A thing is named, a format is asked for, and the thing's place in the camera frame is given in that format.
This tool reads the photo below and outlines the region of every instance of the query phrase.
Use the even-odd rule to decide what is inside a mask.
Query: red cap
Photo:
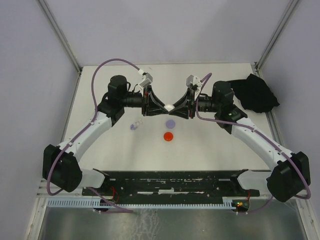
[[[170,142],[174,138],[174,135],[168,131],[163,135],[163,138],[164,140]]]

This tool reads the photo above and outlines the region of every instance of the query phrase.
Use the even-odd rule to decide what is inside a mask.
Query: red wire
[[[116,194],[117,198],[116,198],[115,204],[117,204],[120,199],[119,194],[116,191],[115,187],[113,187],[113,186],[110,188],[110,190],[112,190],[112,200],[115,200],[115,194]]]
[[[248,190],[248,196],[246,198],[246,200],[248,201],[250,199],[250,190]]]

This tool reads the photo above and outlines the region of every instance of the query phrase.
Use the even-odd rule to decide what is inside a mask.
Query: black bracket
[[[44,179],[48,179],[51,166],[60,152],[59,146],[49,145],[44,149],[42,167]],[[64,152],[52,172],[51,183],[70,193],[78,187],[81,180],[82,171],[73,152]]]
[[[144,104],[142,105],[143,116],[156,116],[160,114],[168,114],[168,110],[164,108],[165,104],[157,98],[152,86],[149,85],[143,93]]]
[[[214,83],[212,101],[217,109],[214,115],[215,119],[236,123],[238,120],[248,117],[247,114],[234,105],[234,92],[230,87],[230,83],[226,81],[217,81]],[[218,125],[231,134],[232,125],[225,123],[218,123]]]
[[[308,186],[311,183],[309,159],[303,152],[292,154],[291,160],[302,173]],[[280,202],[286,202],[294,195],[305,189],[297,171],[288,160],[279,161],[270,177],[267,179],[270,193]]]
[[[174,109],[172,109],[168,114],[177,116],[183,119],[194,118],[195,116],[195,91],[188,88],[186,93],[180,98],[175,104],[173,104]]]
[[[125,114],[125,108],[121,102],[127,96],[128,82],[122,75],[113,76],[108,84],[108,92],[103,96],[97,106],[98,111],[111,118],[112,126]]]
[[[223,197],[247,197],[248,191],[235,188],[229,178],[236,171],[105,171],[105,179],[96,189],[102,196],[112,196],[111,186],[119,196],[119,204],[222,204]],[[162,194],[170,190],[175,194]],[[83,189],[83,196],[94,196]],[[250,190],[258,197],[258,190]]]

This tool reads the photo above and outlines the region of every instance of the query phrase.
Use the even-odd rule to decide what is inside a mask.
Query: small plastic object
[[[130,125],[130,130],[136,130],[141,124],[142,124],[142,120],[140,119],[139,121],[136,121],[135,123]]]
[[[163,138],[164,138],[164,140],[170,142],[170,141],[174,138],[174,135],[173,135],[171,132],[167,131],[167,132],[163,135]]]
[[[166,121],[165,125],[168,129],[173,129],[176,126],[176,122],[174,120],[170,119],[170,120]]]
[[[170,112],[171,110],[175,109],[175,106],[173,106],[172,104],[166,104],[163,106],[168,112]]]

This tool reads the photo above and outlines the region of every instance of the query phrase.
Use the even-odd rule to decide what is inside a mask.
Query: white wall
[[[303,0],[262,74],[278,98],[275,115],[287,147],[309,157],[311,201],[320,219],[320,1]]]
[[[289,0],[47,0],[82,66],[259,60]]]
[[[0,3],[0,239],[20,240],[77,74],[35,0]]]

